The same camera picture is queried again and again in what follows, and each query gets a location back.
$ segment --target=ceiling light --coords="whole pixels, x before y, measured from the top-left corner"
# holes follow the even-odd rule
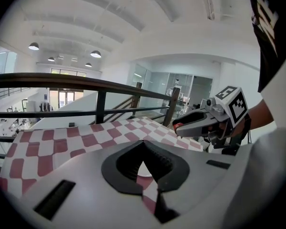
[[[31,50],[39,50],[39,45],[38,45],[38,43],[37,42],[33,42],[33,43],[31,43],[30,45],[29,45],[29,49],[31,49]]]
[[[60,53],[60,54],[58,54],[58,57],[57,57],[57,58],[63,60],[63,59],[65,58],[65,56]]]
[[[97,50],[93,51],[92,53],[90,53],[90,55],[94,58],[101,58],[101,53]]]

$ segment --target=white ceiling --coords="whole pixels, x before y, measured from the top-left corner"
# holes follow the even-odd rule
[[[208,2],[217,22],[220,18],[251,26],[244,20],[251,16],[249,0],[18,0],[14,6],[30,28],[26,33],[42,50],[78,57],[99,50],[103,61],[142,32],[208,21]]]
[[[206,55],[206,54],[197,54],[197,53],[177,53],[177,54],[167,54],[167,55],[158,55],[154,57],[148,57],[136,60],[135,63],[140,65],[149,65],[151,68],[154,65],[158,66],[172,66],[172,65],[181,65],[183,63],[188,64],[192,62],[193,64],[197,62],[229,62],[235,63],[235,60],[227,59],[224,57]]]

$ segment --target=glass door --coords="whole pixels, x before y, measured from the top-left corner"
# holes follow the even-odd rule
[[[59,108],[74,101],[74,92],[59,91]]]
[[[67,104],[72,103],[74,101],[74,92],[66,92],[67,94]]]
[[[178,102],[175,108],[173,118],[177,118],[178,116],[184,114],[187,110],[192,79],[193,76],[191,74],[170,73],[169,75],[166,88],[166,95],[171,96],[173,93],[173,88],[176,85],[180,88]]]
[[[66,105],[66,92],[59,92],[59,108]]]

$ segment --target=metal railing post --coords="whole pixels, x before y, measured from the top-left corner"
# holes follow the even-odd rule
[[[104,123],[105,100],[106,100],[106,92],[99,91],[97,93],[97,102],[96,102],[96,116],[95,116],[96,124]]]
[[[141,82],[137,82],[136,87],[142,89],[142,83]],[[133,97],[133,102],[132,102],[132,105],[131,105],[130,108],[136,109],[138,107],[139,101],[140,101],[140,96],[134,96]]]
[[[166,111],[166,115],[163,121],[163,125],[164,126],[168,126],[172,120],[176,105],[177,105],[177,101],[178,101],[178,97],[179,97],[179,93],[180,93],[180,88],[176,88],[174,87],[173,89],[173,94],[172,94],[172,98],[169,102],[169,106],[170,108]]]

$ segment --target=black slot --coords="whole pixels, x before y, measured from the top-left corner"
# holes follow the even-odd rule
[[[161,223],[166,223],[179,216],[179,214],[175,210],[169,209],[166,206],[165,201],[160,193],[158,193],[158,196],[157,196],[157,202],[156,202],[156,208],[154,211],[154,215],[158,218],[158,220]]]
[[[51,220],[75,186],[74,182],[62,180],[35,208],[35,212]]]
[[[143,187],[136,180],[143,161],[161,192],[177,190],[190,173],[184,159],[145,140],[108,156],[102,163],[102,175],[118,192],[142,195]]]
[[[206,163],[208,165],[219,167],[219,168],[226,169],[226,170],[230,167],[230,164],[228,164],[228,163],[215,161],[215,160],[208,160]]]

